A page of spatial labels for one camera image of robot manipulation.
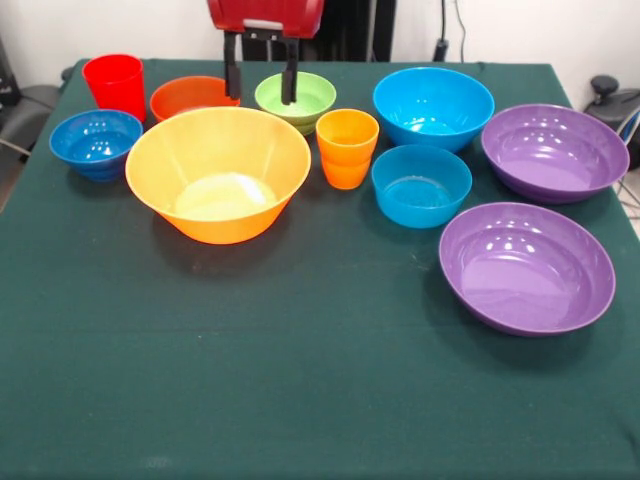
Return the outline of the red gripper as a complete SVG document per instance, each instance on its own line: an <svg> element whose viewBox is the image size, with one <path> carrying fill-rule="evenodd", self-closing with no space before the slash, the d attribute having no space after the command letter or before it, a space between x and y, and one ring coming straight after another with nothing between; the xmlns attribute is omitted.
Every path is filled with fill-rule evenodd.
<svg viewBox="0 0 640 480"><path fill-rule="evenodd" d="M296 101L299 39L312 38L319 29L323 0L209 0L215 27L224 32L226 95L241 98L241 74L236 64L237 33L247 29L280 31L285 37L286 66L282 72L281 101Z"/></svg>

